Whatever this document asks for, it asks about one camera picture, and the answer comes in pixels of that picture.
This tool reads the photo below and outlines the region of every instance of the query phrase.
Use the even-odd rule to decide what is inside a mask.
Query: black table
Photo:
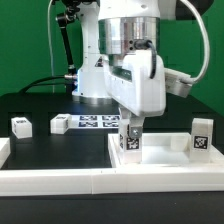
[[[64,94],[7,94],[0,98],[0,137],[10,137],[12,153],[3,170],[109,168],[108,133],[114,129],[69,130],[50,134],[50,119],[118,114],[117,105],[74,103]],[[16,139],[11,118],[33,124],[32,139]],[[215,120],[213,145],[224,152],[224,118],[189,96],[168,95],[162,117],[147,118],[144,132],[190,132],[193,118]],[[66,152],[61,154],[62,147]],[[1,197],[0,223],[223,223],[224,192]]]

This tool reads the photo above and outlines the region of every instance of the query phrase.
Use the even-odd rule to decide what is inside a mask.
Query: white tray
[[[0,196],[223,191],[224,156],[212,147],[210,163],[190,163],[187,151],[170,151],[171,136],[144,134],[142,164],[121,165],[118,135],[110,134],[116,168],[0,171]]]
[[[179,150],[173,150],[171,148],[171,139],[173,137],[183,137],[188,139],[188,142]],[[110,134],[108,139],[108,148],[112,167],[144,167],[146,169],[147,167],[155,165],[169,167],[211,167],[214,165],[224,165],[224,155],[221,154],[214,146],[211,146],[209,152],[209,163],[192,161],[190,159],[191,135],[189,133],[143,134],[142,138],[142,162],[122,164],[122,161],[119,159],[119,137],[117,134]]]

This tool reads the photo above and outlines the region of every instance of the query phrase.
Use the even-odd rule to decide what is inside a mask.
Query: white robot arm
[[[130,120],[131,138],[141,137],[145,117],[163,114],[166,91],[186,97],[207,69],[209,41],[203,21],[189,1],[180,1],[196,17],[204,40],[204,64],[197,78],[165,69],[156,55],[159,20],[175,19],[177,0],[100,1],[99,43],[106,88],[121,104],[122,118]]]

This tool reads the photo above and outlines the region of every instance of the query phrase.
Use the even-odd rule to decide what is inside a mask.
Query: green wall
[[[17,92],[30,82],[51,75],[47,39],[49,0],[0,0],[0,95]],[[224,115],[224,1],[216,0],[203,16],[211,42],[211,62],[206,77],[191,94]],[[64,7],[52,8],[52,40],[55,74],[67,71],[64,48],[55,15]],[[82,64],[80,24],[70,25],[69,35],[75,65]],[[203,44],[195,21],[162,21],[160,55],[166,67],[196,76],[203,62]],[[32,91],[52,91],[33,88]]]

